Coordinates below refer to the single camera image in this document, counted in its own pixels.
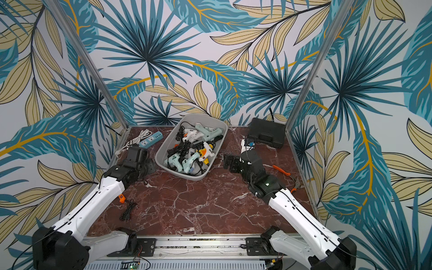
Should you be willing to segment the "small mint glue gun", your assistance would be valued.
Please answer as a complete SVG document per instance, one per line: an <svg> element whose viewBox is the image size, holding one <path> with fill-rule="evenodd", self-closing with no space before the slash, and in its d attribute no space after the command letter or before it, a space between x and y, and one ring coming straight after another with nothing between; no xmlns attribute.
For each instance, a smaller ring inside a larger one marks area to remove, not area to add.
<svg viewBox="0 0 432 270"><path fill-rule="evenodd" d="M192 154L188 159L185 159L182 161L182 167L183 167L183 171L185 173L190 173L191 172L191 168L193 166L193 163L195 162L196 159L198 159L200 157L200 153L195 152L194 154Z"/></svg>

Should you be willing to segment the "white glue gun red switch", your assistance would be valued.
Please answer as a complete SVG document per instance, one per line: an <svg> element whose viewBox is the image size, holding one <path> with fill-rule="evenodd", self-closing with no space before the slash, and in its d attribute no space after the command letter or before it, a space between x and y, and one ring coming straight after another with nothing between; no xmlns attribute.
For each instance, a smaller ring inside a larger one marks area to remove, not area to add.
<svg viewBox="0 0 432 270"><path fill-rule="evenodd" d="M193 143L195 141L200 140L204 134L198 130L189 130L184 136L182 141L183 142L190 142Z"/></svg>

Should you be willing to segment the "white glue gun orange trigger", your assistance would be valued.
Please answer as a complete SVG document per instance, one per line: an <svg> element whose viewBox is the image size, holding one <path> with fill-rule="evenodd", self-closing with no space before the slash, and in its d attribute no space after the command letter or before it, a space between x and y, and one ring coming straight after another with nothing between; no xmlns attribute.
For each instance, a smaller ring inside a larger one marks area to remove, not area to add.
<svg viewBox="0 0 432 270"><path fill-rule="evenodd" d="M209 153L208 157L214 157L215 156L215 153L213 152L212 146L209 145L207 142L203 143L203 149L199 150L199 153L201 151Z"/></svg>

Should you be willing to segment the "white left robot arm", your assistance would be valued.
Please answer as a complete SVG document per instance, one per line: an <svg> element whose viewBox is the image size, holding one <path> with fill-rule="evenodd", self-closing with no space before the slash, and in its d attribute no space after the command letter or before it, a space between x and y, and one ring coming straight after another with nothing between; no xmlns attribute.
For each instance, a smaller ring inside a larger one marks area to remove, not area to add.
<svg viewBox="0 0 432 270"><path fill-rule="evenodd" d="M100 183L73 210L52 227L33 234L33 267L36 270L82 270L110 254L135 255L140 247L133 230L120 228L85 240L96 219L111 202L140 178L154 172L149 152L132 145L126 158L102 176Z"/></svg>

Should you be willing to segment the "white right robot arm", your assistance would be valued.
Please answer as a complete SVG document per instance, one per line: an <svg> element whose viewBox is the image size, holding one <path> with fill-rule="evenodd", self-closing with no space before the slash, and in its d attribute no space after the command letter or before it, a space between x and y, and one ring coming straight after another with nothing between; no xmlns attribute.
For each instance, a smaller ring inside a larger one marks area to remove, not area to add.
<svg viewBox="0 0 432 270"><path fill-rule="evenodd" d="M357 246L350 238L340 238L311 215L286 186L268 174L254 150L239 156L225 155L224 169L240 174L252 194L284 217L302 236L299 241L278 228L262 238L277 252L287 255L310 270L354 270Z"/></svg>

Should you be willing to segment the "large mint green glue gun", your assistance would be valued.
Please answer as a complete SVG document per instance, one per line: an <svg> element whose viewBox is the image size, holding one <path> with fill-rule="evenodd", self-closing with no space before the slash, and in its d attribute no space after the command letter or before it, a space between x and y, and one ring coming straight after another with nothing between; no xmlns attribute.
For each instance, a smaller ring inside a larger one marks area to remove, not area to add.
<svg viewBox="0 0 432 270"><path fill-rule="evenodd" d="M203 134L202 140L205 142L211 141L223 133L223 130L220 128L216 128L215 130L208 130L200 123L195 124L195 129Z"/></svg>

